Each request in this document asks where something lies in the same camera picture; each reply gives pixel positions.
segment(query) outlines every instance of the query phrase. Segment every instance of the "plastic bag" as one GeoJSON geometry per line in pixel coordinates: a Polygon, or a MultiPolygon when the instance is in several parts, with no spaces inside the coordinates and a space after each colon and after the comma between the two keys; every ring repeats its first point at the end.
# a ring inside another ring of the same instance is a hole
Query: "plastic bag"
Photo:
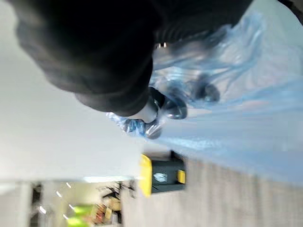
{"type": "Polygon", "coordinates": [[[195,157],[276,180],[303,183],[303,50],[264,40],[262,16],[154,52],[150,86],[187,117],[163,106],[152,126],[108,116],[128,133],[195,157]]]}

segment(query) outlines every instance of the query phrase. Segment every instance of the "blue plastic sheet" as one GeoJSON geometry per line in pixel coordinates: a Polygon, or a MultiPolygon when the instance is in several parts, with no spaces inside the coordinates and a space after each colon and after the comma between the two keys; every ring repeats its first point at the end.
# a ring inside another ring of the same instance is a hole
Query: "blue plastic sheet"
{"type": "MultiPolygon", "coordinates": [[[[187,117],[166,106],[153,142],[194,157],[275,180],[303,183],[303,49],[265,40],[259,14],[212,35],[198,34],[154,52],[150,86],[178,97],[187,117]]],[[[113,113],[130,134],[146,125],[113,113]]]]}

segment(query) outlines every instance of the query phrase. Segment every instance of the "trash bin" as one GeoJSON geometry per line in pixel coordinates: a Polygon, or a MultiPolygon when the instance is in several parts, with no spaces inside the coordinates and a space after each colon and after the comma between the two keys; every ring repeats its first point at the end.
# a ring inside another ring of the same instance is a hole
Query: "trash bin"
{"type": "Polygon", "coordinates": [[[152,193],[183,190],[185,182],[185,164],[175,152],[168,158],[142,155],[139,186],[146,197],[152,193]]]}

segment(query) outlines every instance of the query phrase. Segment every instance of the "label on bin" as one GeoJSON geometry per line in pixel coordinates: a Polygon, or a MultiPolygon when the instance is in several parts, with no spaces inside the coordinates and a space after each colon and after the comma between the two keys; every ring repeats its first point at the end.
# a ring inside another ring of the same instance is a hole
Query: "label on bin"
{"type": "Polygon", "coordinates": [[[156,173],[153,176],[159,182],[166,182],[167,181],[167,174],[156,173]]]}

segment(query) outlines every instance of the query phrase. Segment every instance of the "black jacket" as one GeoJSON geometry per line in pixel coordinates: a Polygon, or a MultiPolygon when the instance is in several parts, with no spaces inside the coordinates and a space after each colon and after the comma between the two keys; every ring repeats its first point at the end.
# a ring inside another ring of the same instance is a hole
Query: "black jacket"
{"type": "Polygon", "coordinates": [[[9,0],[21,46],[85,105],[130,116],[148,98],[156,43],[238,23],[251,0],[9,0]]]}

